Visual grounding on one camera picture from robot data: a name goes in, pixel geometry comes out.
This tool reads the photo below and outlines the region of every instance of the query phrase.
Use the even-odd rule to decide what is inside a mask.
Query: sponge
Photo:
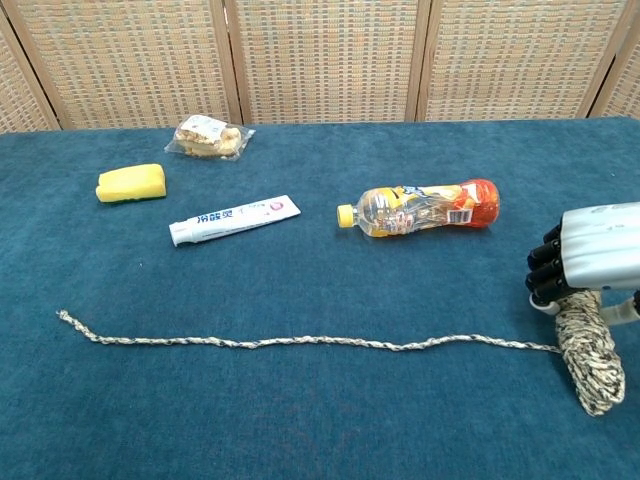
[[[103,203],[165,197],[164,171],[150,163],[105,172],[98,178],[96,195]]]

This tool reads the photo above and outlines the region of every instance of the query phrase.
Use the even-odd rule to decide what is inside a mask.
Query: table
[[[0,136],[5,478],[637,475],[640,324],[612,329],[627,395],[593,418],[553,353],[105,346],[58,319],[129,337],[555,344],[528,304],[529,250],[565,210],[639,198],[626,118],[255,128],[237,162],[166,154],[171,129]],[[97,201],[99,173],[141,163],[163,166],[166,198]],[[336,206],[369,188],[476,177],[502,196],[488,229],[337,227]],[[283,194],[301,215],[171,242],[170,223]]]

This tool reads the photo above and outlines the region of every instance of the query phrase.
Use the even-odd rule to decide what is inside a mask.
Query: rope
[[[519,342],[484,335],[447,335],[423,342],[395,344],[362,338],[302,336],[236,341],[217,337],[131,338],[98,335],[66,310],[56,312],[87,339],[103,345],[213,345],[216,347],[256,348],[272,345],[337,344],[351,347],[376,348],[392,352],[424,350],[452,342],[480,342],[504,348],[537,350],[562,354],[576,384],[576,393],[586,412],[602,415],[624,399],[624,371],[614,351],[609,329],[599,315],[600,293],[578,292],[558,302],[562,308],[556,316],[556,333],[560,347],[533,342]]]

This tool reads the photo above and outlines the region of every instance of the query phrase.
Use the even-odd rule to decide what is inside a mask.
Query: juice bottle
[[[500,195],[489,180],[473,179],[436,187],[384,187],[367,190],[356,205],[338,206],[338,225],[358,225],[367,235],[404,235],[439,227],[491,225],[500,212]]]

